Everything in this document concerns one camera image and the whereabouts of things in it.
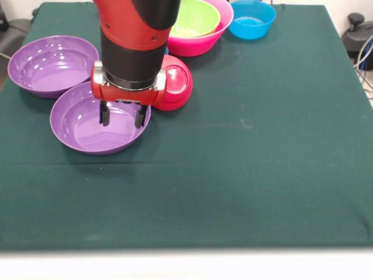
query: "purple bowl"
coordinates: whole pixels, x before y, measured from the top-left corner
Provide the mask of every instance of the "purple bowl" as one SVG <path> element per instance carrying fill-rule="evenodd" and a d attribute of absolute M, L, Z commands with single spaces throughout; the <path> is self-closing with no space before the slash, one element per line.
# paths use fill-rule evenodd
<path fill-rule="evenodd" d="M 73 36 L 51 36 L 24 45 L 9 61 L 15 84 L 39 97 L 58 98 L 90 78 L 99 60 L 90 42 Z"/>
<path fill-rule="evenodd" d="M 100 101 L 94 98 L 90 82 L 65 92 L 54 103 L 50 123 L 54 135 L 66 146 L 91 155 L 119 152 L 133 143 L 150 120 L 148 107 L 145 125 L 135 127 L 137 104 L 108 102 L 110 123 L 99 124 Z"/>

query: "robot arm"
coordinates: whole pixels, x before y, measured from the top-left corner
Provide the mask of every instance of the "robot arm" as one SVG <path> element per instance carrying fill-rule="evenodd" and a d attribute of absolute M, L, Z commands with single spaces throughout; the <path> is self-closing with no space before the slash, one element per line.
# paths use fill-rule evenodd
<path fill-rule="evenodd" d="M 180 0 L 94 0 L 100 17 L 102 62 L 95 63 L 92 89 L 101 99 L 100 122 L 109 123 L 107 101 L 148 105 L 162 100 L 166 73 L 161 70 Z"/>

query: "bowl rim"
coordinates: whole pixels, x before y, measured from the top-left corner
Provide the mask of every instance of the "bowl rim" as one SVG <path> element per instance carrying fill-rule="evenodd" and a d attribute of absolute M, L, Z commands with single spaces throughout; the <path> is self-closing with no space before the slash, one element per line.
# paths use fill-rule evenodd
<path fill-rule="evenodd" d="M 219 26 L 219 23 L 221 21 L 221 15 L 220 15 L 220 12 L 219 10 L 214 6 L 212 5 L 211 3 L 208 3 L 207 1 L 204 1 L 204 0 L 191 0 L 191 1 L 195 1 L 195 2 L 199 2 L 199 3 L 202 3 L 203 5 L 206 5 L 206 6 L 209 6 L 211 8 L 211 11 L 214 11 L 214 14 L 215 16 L 217 15 L 217 21 L 216 23 L 211 27 L 209 28 L 209 30 L 205 31 L 204 34 L 211 34 L 211 33 L 214 33 L 212 31 L 215 31 L 217 29 L 217 27 Z M 174 38 L 179 38 L 179 39 L 187 39 L 187 38 L 200 38 L 200 37 L 203 37 L 205 35 L 202 35 L 202 36 L 194 36 L 194 37 L 175 37 L 175 36 L 170 36 L 170 37 L 174 37 Z"/>
<path fill-rule="evenodd" d="M 72 146 L 71 144 L 67 143 L 66 141 L 64 141 L 63 139 L 61 139 L 59 137 L 59 135 L 56 133 L 55 129 L 54 129 L 54 126 L 53 126 L 53 122 L 52 122 L 52 115 L 53 115 L 53 112 L 56 110 L 56 104 L 58 104 L 59 102 L 61 102 L 61 98 L 63 98 L 64 96 L 66 96 L 67 93 L 69 93 L 71 90 L 75 90 L 76 88 L 78 87 L 84 87 L 86 86 L 87 84 L 91 84 L 91 82 L 84 82 L 84 83 L 80 83 L 70 89 L 68 89 L 66 92 L 64 92 L 57 100 L 56 102 L 53 104 L 52 106 L 52 109 L 51 109 L 51 112 L 50 112 L 50 115 L 49 115 L 49 122 L 50 122 L 50 127 L 52 129 L 52 132 L 54 134 L 54 136 L 57 138 L 57 140 L 60 141 L 60 143 L 62 143 L 63 145 L 69 147 L 70 149 L 73 149 L 75 151 L 78 151 L 78 152 L 81 152 L 81 153 L 86 153 L 86 154 L 89 154 L 89 155 L 107 155 L 108 153 L 111 153 L 112 151 L 120 151 L 122 150 L 123 148 L 126 148 L 129 144 L 131 144 L 132 142 L 134 142 L 136 139 L 138 139 L 142 134 L 143 132 L 145 131 L 146 127 L 149 125 L 149 122 L 150 122 L 150 119 L 152 117 L 152 107 L 151 106 L 148 106 L 148 112 L 146 113 L 147 116 L 149 116 L 149 119 L 148 119 L 148 122 L 145 123 L 145 126 L 142 130 L 142 132 L 137 136 L 137 137 L 134 137 L 132 138 L 129 142 L 121 145 L 121 146 L 118 146 L 116 148 L 111 148 L 111 149 L 105 149 L 105 150 L 98 150 L 98 151 L 95 151 L 95 152 L 91 152 L 89 150 L 86 150 L 86 149 L 83 149 L 83 148 L 77 148 L 75 146 Z"/>
<path fill-rule="evenodd" d="M 214 33 L 211 33 L 211 34 L 208 34 L 208 35 L 204 35 L 204 36 L 199 36 L 199 37 L 191 37 L 191 38 L 182 38 L 182 37 L 173 37 L 173 36 L 169 36 L 169 39 L 172 39 L 172 40 L 197 40 L 197 39 L 205 39 L 205 38 L 210 38 L 210 37 L 215 37 L 216 35 L 224 32 L 228 27 L 229 25 L 231 25 L 233 19 L 234 19 L 234 10 L 233 10 L 233 7 L 232 7 L 232 4 L 229 3 L 227 0 L 220 0 L 222 3 L 224 3 L 227 7 L 227 9 L 230 10 L 231 12 L 231 18 L 229 19 L 228 23 L 226 26 L 224 26 L 223 28 L 221 28 L 220 30 L 218 31 L 215 31 Z M 219 12 L 219 15 L 220 15 L 220 21 L 219 21 L 219 24 L 221 22 L 221 13 L 219 11 L 219 9 L 217 7 L 215 7 L 218 12 Z"/>
<path fill-rule="evenodd" d="M 18 55 L 18 53 L 20 53 L 22 50 L 24 50 L 27 46 L 31 46 L 39 41 L 42 41 L 42 40 L 45 40 L 45 39 L 53 39 L 53 38 L 71 38 L 71 39 L 76 39 L 76 40 L 79 40 L 79 41 L 83 41 L 85 43 L 87 43 L 88 45 L 90 45 L 94 52 L 95 52 L 95 58 L 94 60 L 99 60 L 100 59 L 100 54 L 98 52 L 98 49 L 88 40 L 86 39 L 83 39 L 81 37 L 78 37 L 78 36 L 71 36 L 71 35 L 52 35 L 52 36 L 47 36 L 47 37 L 42 37 L 42 38 L 39 38 L 39 39 L 36 39 L 36 40 L 33 40 L 25 45 L 23 45 L 19 50 L 17 50 L 13 55 L 12 57 L 10 58 L 9 62 L 8 62 L 8 66 L 6 67 L 6 70 L 8 72 L 8 76 L 10 77 L 10 79 L 13 81 L 13 83 L 15 83 L 16 85 L 18 85 L 20 88 L 24 89 L 24 90 L 27 90 L 27 91 L 32 91 L 32 92 L 40 92 L 40 93 L 51 93 L 51 95 L 57 93 L 57 92 L 66 92 L 67 90 L 81 84 L 81 83 L 84 83 L 87 79 L 90 78 L 90 74 L 85 77 L 84 79 L 82 79 L 81 82 L 77 83 L 75 86 L 72 86 L 72 87 L 65 87 L 63 89 L 56 89 L 56 90 L 38 90 L 38 89 L 33 89 L 32 87 L 27 87 L 17 81 L 15 81 L 14 77 L 12 76 L 12 74 L 10 73 L 10 68 L 11 68 L 11 65 L 12 65 L 12 62 L 13 62 L 13 59 L 15 59 L 15 57 Z"/>
<path fill-rule="evenodd" d="M 270 8 L 270 10 L 273 11 L 273 18 L 270 21 L 268 21 L 266 23 L 263 23 L 261 25 L 245 24 L 245 23 L 236 22 L 236 21 L 234 22 L 235 25 L 248 26 L 248 27 L 261 27 L 261 26 L 271 25 L 276 19 L 276 16 L 277 16 L 276 10 L 274 9 L 274 7 L 272 5 L 270 5 L 268 3 L 264 3 L 264 2 L 259 1 L 259 0 L 237 0 L 237 1 L 234 1 L 231 4 L 231 6 L 233 8 L 234 6 L 238 6 L 240 3 L 242 3 L 242 4 L 244 4 L 244 3 L 246 3 L 246 4 L 256 3 L 256 4 L 259 4 L 259 5 L 262 5 L 262 6 L 267 6 L 268 8 Z"/>

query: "blue bowl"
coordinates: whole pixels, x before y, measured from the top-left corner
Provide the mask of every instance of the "blue bowl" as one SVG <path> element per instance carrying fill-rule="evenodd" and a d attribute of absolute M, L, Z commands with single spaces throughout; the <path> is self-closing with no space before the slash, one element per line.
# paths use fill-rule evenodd
<path fill-rule="evenodd" d="M 275 9 L 257 0 L 240 0 L 232 3 L 234 18 L 229 30 L 245 40 L 256 40 L 267 35 L 276 18 Z"/>

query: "table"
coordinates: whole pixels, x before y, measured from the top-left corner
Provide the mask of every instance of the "table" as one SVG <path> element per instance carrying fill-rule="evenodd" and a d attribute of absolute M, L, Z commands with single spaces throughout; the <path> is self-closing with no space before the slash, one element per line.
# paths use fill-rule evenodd
<path fill-rule="evenodd" d="M 52 100 L 0 93 L 0 249 L 372 246 L 373 112 L 323 6 L 183 58 L 195 87 L 111 156 L 64 147 Z M 92 3 L 44 3 L 24 43 L 100 47 Z"/>

